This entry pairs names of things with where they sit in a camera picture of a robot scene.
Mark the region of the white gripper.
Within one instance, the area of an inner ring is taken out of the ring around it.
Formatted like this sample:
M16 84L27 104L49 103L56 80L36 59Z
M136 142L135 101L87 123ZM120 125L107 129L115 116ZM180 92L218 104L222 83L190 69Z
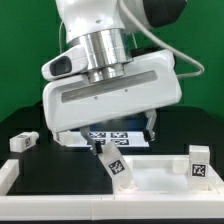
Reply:
M146 141L155 140L156 108L175 104L182 93L174 71L173 54L161 50L133 58L120 77L92 83L84 69L84 48L75 47L42 67L48 81L43 90L43 108L53 132L80 128L94 155L102 153L101 143L90 136L89 125L145 112Z

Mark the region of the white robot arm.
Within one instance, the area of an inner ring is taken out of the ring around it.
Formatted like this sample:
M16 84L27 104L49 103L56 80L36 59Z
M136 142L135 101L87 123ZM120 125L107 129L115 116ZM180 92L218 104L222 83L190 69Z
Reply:
M164 48L132 56L127 36L137 30L119 0L55 0L68 50L42 66L47 126L53 133L78 129L92 145L89 127L143 112L153 137L155 110L177 103L181 89L174 54Z

